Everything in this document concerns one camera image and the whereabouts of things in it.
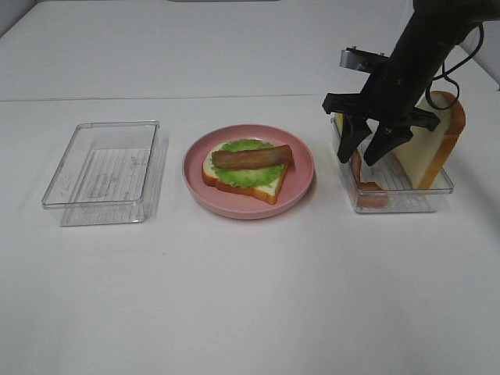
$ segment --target cable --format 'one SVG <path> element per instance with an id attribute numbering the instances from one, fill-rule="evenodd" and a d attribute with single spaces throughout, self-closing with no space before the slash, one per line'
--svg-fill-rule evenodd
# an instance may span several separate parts
<path id="1" fill-rule="evenodd" d="M 477 46 L 472 51 L 472 53 L 470 55 L 468 55 L 464 60 L 462 60 L 461 62 L 459 62 L 455 66 L 453 66 L 450 70 L 446 70 L 445 69 L 445 63 L 443 62 L 443 65 L 441 66 L 441 74 L 438 75 L 438 76 L 436 76 L 436 77 L 434 77 L 432 79 L 432 81 L 429 83 L 429 86 L 427 86 L 427 88 L 425 90 L 425 99 L 427 100 L 427 102 L 429 103 L 429 105 L 432 108 L 437 109 L 437 110 L 449 109 L 449 108 L 453 107 L 453 105 L 455 103 L 457 103 L 457 101 L 459 100 L 460 86 L 459 86 L 459 84 L 458 84 L 458 82 L 456 80 L 453 80 L 448 75 L 450 73 L 454 72 L 455 70 L 457 70 L 463 64 L 467 63 L 469 60 L 471 60 L 479 52 L 479 50 L 480 50 L 480 48 L 481 48 L 481 46 L 483 45 L 483 42 L 484 42 L 484 27 L 483 27 L 482 23 L 478 24 L 477 27 L 479 28 L 479 41 L 477 42 Z M 441 78 L 444 78 L 447 82 L 449 82 L 450 84 L 453 84 L 456 87 L 455 100 L 453 100 L 453 102 L 451 102 L 450 104 L 448 104 L 444 108 L 438 107 L 436 105 L 436 103 L 434 103 L 432 101 L 432 98 L 430 97 L 430 87 L 432 86 L 432 82 L 435 81 L 435 80 L 440 80 Z"/>

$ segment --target clear plastic container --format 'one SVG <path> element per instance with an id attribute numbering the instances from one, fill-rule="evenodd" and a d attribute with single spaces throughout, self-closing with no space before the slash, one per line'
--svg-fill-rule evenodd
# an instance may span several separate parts
<path id="1" fill-rule="evenodd" d="M 334 147 L 340 142 L 340 132 L 335 119 Z M 358 147 L 361 155 L 371 141 L 365 139 Z M 439 209 L 445 198 L 453 192 L 453 183 L 441 169 L 429 189 L 413 189 L 398 158 L 389 152 L 373 166 L 361 163 L 360 179 L 356 178 L 354 158 L 347 163 L 339 163 L 342 182 L 348 191 L 352 207 L 357 213 L 432 213 Z M 366 188 L 363 182 L 374 182 L 381 190 Z"/>
<path id="2" fill-rule="evenodd" d="M 43 208 L 63 227 L 145 221 L 158 205 L 166 139 L 157 121 L 78 125 Z"/>

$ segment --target toast slice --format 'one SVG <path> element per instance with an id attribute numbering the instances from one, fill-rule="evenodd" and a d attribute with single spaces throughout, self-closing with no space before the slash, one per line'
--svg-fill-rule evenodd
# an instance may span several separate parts
<path id="1" fill-rule="evenodd" d="M 281 187 L 283 185 L 284 178 L 288 171 L 288 163 L 284 164 L 284 168 L 281 171 L 281 174 L 267 185 L 252 187 L 231 186 L 222 182 L 213 169 L 212 152 L 220 150 L 224 144 L 225 143 L 221 143 L 212 148 L 208 155 L 205 157 L 202 169 L 203 182 L 221 191 L 240 195 L 249 195 L 253 198 L 269 203 L 270 205 L 276 204 L 278 195 L 280 194 Z"/>
<path id="2" fill-rule="evenodd" d="M 455 96 L 446 91 L 432 91 L 430 96 L 442 108 L 455 100 Z M 395 148 L 394 154 L 413 188 L 428 189 L 455 147 L 466 125 L 466 115 L 459 102 L 450 109 L 437 110 L 424 99 L 418 108 L 435 113 L 440 123 L 434 131 L 413 127 L 412 139 Z"/>

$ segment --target pink plate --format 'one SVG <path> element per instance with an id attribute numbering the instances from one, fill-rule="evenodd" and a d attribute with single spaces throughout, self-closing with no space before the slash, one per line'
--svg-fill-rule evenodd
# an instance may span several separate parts
<path id="1" fill-rule="evenodd" d="M 242 138 L 260 138 L 275 146 L 290 145 L 294 164 L 289 166 L 275 205 L 217 190 L 205 185 L 202 164 L 216 145 Z M 293 134 L 267 125 L 233 125 L 208 133 L 187 151 L 183 163 L 184 179 L 195 200 L 206 209 L 233 219 L 254 220 L 282 213 L 297 203 L 307 192 L 314 176 L 314 160 L 308 147 Z"/>

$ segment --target bread crust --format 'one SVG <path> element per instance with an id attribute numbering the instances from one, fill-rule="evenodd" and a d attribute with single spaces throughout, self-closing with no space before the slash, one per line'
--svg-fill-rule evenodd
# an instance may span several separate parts
<path id="1" fill-rule="evenodd" d="M 455 100 L 455 96 L 447 91 L 432 91 L 433 93 L 440 94 L 445 101 L 449 104 Z M 450 116 L 450 124 L 448 130 L 445 133 L 443 142 L 433 157 L 422 180 L 419 185 L 415 188 L 417 189 L 428 189 L 434 182 L 434 179 L 438 175 L 439 171 L 446 163 L 446 160 L 450 156 L 455 147 L 456 142 L 459 139 L 459 135 L 462 133 L 463 128 L 466 125 L 466 114 L 463 110 L 460 102 L 455 103 L 450 110 L 452 111 Z"/>
<path id="2" fill-rule="evenodd" d="M 278 199 L 278 196 L 281 191 L 281 187 L 283 186 L 283 181 L 285 176 L 287 175 L 288 171 L 288 164 L 284 164 L 283 171 L 281 172 L 280 179 L 278 181 L 278 185 L 276 188 L 276 194 L 275 195 L 269 195 L 265 191 L 259 190 L 257 187 L 239 187 L 239 186 L 230 186 L 228 184 L 225 184 L 222 182 L 219 178 L 209 176 L 208 174 L 205 173 L 205 171 L 202 168 L 202 179 L 205 184 L 209 186 L 213 186 L 217 188 L 218 190 L 225 191 L 228 193 L 233 193 L 233 194 L 240 194 L 240 195 L 248 195 L 253 198 L 257 198 L 261 201 L 264 201 L 266 203 L 269 203 L 270 205 L 275 205 Z"/>

